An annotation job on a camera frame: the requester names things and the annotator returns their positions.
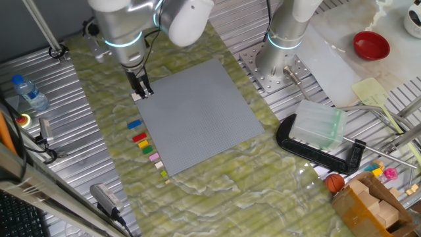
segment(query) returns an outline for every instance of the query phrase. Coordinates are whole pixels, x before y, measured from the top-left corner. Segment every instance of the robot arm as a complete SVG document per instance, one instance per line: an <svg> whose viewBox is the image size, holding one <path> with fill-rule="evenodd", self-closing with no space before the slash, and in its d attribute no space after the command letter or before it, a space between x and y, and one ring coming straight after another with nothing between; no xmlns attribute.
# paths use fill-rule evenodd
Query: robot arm
<svg viewBox="0 0 421 237"><path fill-rule="evenodd" d="M90 34L84 37L99 63L108 52L121 63L130 85L142 99L153 90L145 70L143 31L159 27L177 46L196 42L214 6L213 0L88 0L108 50Z"/></svg>

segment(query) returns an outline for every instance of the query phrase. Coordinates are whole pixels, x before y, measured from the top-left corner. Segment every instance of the keyboard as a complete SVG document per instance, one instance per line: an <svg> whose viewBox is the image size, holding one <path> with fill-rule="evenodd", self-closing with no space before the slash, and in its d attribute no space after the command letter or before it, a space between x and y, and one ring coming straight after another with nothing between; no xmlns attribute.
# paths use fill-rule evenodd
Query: keyboard
<svg viewBox="0 0 421 237"><path fill-rule="evenodd" d="M0 236L48 236L41 214L33 205L0 190Z"/></svg>

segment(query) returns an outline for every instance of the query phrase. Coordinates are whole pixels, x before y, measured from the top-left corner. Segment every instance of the gray cylinder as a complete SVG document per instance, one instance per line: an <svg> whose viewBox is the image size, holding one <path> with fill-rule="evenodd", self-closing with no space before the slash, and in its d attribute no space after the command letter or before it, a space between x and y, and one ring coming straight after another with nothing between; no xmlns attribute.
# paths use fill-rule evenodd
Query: gray cylinder
<svg viewBox="0 0 421 237"><path fill-rule="evenodd" d="M309 25L309 21L296 21L293 5L294 0L284 0L276 9L264 47L256 55L257 70L265 78L285 77L282 71L294 63L294 55Z"/></svg>

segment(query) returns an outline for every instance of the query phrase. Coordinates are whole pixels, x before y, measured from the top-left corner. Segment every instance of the yellow spatula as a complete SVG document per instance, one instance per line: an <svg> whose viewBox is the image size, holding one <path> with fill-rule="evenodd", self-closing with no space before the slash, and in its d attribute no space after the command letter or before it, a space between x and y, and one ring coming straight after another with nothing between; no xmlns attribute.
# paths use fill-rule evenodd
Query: yellow spatula
<svg viewBox="0 0 421 237"><path fill-rule="evenodd" d="M365 79L359 83L353 84L353 91L360 98L365 105L377 106L383 109L386 116L389 118L393 126L396 128L398 133L403 133L399 125L395 122L393 117L389 114L387 109L384 107L384 103L387 101L389 94L383 88L380 83L374 78ZM414 153L416 160L421 165L421 155L417 149L411 144L407 144L409 149Z"/></svg>

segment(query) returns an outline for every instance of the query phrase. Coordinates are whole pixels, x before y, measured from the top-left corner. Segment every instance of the orange cable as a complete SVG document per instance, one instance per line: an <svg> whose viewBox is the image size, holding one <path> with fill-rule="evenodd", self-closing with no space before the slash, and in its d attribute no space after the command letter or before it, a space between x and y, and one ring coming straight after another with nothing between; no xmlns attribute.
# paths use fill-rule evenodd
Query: orange cable
<svg viewBox="0 0 421 237"><path fill-rule="evenodd" d="M1 111L0 111L0 137L4 145L13 153L18 155L18 153L16 152L14 148L11 135L9 134L9 129L7 129L5 118L3 117L3 114L1 113Z"/></svg>

